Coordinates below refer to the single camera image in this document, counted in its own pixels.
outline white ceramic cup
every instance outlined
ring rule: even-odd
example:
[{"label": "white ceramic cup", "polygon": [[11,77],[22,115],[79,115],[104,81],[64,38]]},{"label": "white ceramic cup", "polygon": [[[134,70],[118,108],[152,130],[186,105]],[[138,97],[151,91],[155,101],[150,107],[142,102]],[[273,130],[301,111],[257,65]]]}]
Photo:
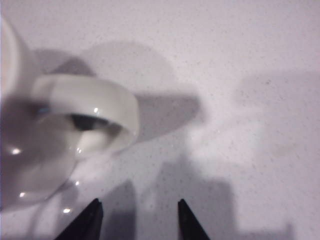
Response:
[{"label": "white ceramic cup", "polygon": [[[1,18],[1,209],[43,200],[70,176],[77,155],[118,151],[138,136],[137,99],[113,82],[43,75]],[[74,118],[95,125],[79,130]]]}]

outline white mug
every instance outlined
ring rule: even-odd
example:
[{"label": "white mug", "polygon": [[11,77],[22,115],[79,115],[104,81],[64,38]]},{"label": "white mug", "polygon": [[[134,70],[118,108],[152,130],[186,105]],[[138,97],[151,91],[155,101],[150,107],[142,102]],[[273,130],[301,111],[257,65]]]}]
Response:
[{"label": "white mug", "polygon": [[[139,133],[138,101],[132,93],[93,77],[43,75],[4,18],[0,104],[1,209],[46,199],[68,179],[77,156],[121,150]],[[95,125],[79,130],[75,118]]]}]

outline mug handle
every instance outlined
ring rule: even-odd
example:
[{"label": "mug handle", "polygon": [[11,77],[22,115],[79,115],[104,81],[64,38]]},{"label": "mug handle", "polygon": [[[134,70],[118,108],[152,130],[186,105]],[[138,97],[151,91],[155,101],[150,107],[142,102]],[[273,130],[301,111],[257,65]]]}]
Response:
[{"label": "mug handle", "polygon": [[139,134],[136,97],[124,87],[89,76],[48,74],[37,78],[32,99],[44,103],[40,112],[97,118],[109,127],[83,130],[76,149],[88,154],[108,147],[118,151]]}]

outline quartz countertop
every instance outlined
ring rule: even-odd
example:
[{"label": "quartz countertop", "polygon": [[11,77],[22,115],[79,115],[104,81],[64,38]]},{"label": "quartz countertop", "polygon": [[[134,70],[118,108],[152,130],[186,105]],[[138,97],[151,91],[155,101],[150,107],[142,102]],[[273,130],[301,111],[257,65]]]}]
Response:
[{"label": "quartz countertop", "polygon": [[319,239],[320,1],[2,0],[1,14],[44,72],[132,91],[141,123],[128,149],[1,213],[1,239],[54,239],[96,197],[100,239],[178,239],[181,198],[212,240]]}]

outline white countertop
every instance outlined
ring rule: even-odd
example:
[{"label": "white countertop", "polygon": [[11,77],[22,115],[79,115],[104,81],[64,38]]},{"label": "white countertop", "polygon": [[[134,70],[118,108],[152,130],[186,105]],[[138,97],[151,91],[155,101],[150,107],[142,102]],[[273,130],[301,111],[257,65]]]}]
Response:
[{"label": "white countertop", "polygon": [[3,239],[53,239],[95,197],[100,239],[178,239],[180,198],[212,240],[319,239],[320,1],[2,0],[1,13],[46,72],[120,83],[141,108],[136,144],[3,213]]}]

